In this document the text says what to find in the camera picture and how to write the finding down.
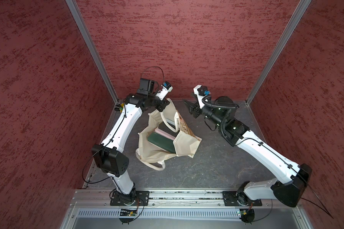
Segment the green pencil case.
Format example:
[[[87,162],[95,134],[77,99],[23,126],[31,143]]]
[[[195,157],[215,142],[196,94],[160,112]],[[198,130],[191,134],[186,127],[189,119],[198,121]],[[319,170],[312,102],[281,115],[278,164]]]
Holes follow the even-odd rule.
[[[169,152],[169,153],[176,153],[174,142],[166,137],[163,137],[155,132],[151,133],[147,140],[149,143]]]

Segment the cream floral canvas tote bag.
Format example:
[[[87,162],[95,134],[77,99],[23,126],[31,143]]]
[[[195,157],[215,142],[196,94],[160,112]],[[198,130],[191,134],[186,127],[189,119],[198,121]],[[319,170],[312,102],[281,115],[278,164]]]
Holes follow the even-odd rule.
[[[188,127],[171,99],[162,111],[149,113],[148,126],[139,133],[136,158],[156,171],[165,169],[165,161],[173,157],[193,158],[202,139]]]

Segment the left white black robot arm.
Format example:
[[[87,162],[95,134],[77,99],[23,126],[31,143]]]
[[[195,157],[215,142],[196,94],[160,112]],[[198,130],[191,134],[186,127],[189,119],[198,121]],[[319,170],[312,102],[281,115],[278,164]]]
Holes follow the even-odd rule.
[[[91,154],[96,166],[112,179],[116,186],[113,194],[121,198],[122,205],[131,206],[137,202],[135,183],[127,171],[129,159],[123,154],[131,130],[144,111],[154,107],[162,112],[170,103],[166,96],[172,91],[172,85],[164,82],[161,89],[154,92],[155,83],[152,80],[140,79],[137,92],[125,98],[121,115],[110,133],[101,144],[92,147]]]

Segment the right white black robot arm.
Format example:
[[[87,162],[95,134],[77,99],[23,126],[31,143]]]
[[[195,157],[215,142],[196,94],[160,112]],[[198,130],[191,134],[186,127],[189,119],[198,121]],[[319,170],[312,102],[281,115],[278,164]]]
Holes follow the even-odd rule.
[[[226,142],[249,153],[275,176],[261,182],[244,182],[236,192],[238,204],[248,206],[256,200],[274,199],[296,207],[309,186],[312,168],[287,159],[237,120],[234,115],[239,105],[230,98],[221,96],[216,101],[210,98],[209,95],[197,97],[196,102],[184,100],[184,104],[194,118],[202,115],[212,122]]]

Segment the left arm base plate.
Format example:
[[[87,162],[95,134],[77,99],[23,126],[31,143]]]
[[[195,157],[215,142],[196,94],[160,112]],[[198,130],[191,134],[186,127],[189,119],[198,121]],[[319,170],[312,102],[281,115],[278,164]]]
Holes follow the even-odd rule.
[[[147,206],[149,202],[150,192],[134,190],[130,194],[122,194],[121,192],[114,191],[110,194],[111,206]]]

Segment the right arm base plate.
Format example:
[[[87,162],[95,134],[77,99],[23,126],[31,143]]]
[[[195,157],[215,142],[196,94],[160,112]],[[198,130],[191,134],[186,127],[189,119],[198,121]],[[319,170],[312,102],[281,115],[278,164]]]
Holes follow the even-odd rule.
[[[226,207],[261,207],[262,202],[260,199],[251,200],[243,192],[237,193],[236,191],[223,191],[223,201]]]

